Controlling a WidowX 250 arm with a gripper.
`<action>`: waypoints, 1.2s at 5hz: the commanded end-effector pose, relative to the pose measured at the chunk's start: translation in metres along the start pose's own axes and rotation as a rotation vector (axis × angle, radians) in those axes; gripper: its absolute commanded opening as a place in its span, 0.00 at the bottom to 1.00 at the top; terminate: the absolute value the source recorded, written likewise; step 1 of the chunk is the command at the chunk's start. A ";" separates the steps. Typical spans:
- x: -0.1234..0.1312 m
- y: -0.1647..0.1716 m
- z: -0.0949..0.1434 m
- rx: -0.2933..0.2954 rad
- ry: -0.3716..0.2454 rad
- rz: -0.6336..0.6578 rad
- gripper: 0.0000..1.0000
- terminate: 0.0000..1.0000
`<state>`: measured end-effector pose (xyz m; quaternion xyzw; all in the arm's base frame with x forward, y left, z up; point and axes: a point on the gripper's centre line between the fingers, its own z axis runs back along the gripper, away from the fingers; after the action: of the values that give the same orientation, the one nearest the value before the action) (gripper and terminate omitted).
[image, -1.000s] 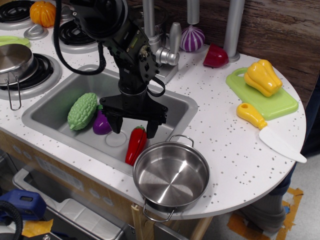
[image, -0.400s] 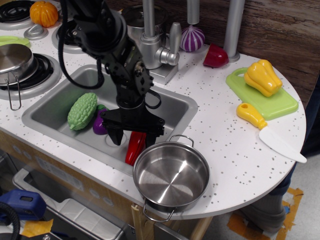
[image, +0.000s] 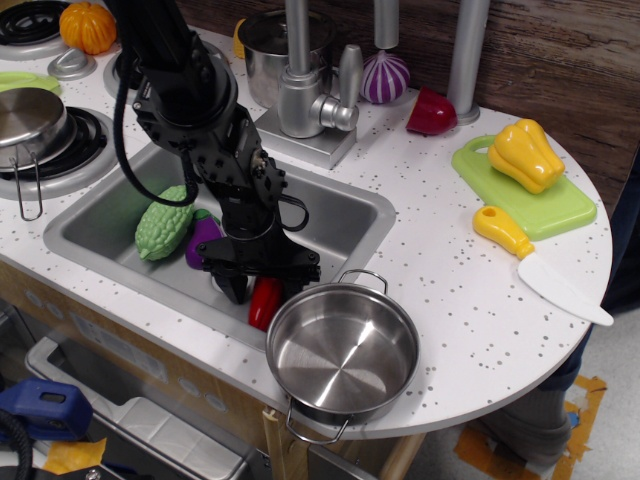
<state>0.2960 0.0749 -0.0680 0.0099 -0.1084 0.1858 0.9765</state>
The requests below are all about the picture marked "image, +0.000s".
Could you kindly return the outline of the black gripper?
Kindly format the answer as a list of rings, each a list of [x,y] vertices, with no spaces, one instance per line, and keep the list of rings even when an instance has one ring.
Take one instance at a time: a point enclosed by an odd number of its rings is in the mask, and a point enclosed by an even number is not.
[[[198,247],[203,269],[234,304],[243,304],[249,277],[280,279],[301,290],[320,280],[320,255],[289,238],[277,224],[254,238],[228,233]]]

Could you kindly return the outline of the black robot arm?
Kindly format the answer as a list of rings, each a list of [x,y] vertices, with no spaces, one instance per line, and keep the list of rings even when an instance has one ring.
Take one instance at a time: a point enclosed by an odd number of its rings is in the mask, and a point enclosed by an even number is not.
[[[230,67],[211,57],[173,1],[111,1],[122,45],[122,70],[114,111],[114,145],[125,176],[153,195],[129,167],[122,139],[129,76],[134,61],[144,81],[133,106],[137,120],[159,147],[178,156],[191,204],[204,185],[222,209],[225,235],[198,245],[203,268],[223,293],[241,304],[251,277],[281,280],[291,297],[320,279],[320,256],[288,237],[279,203],[286,174],[262,148],[238,101]]]

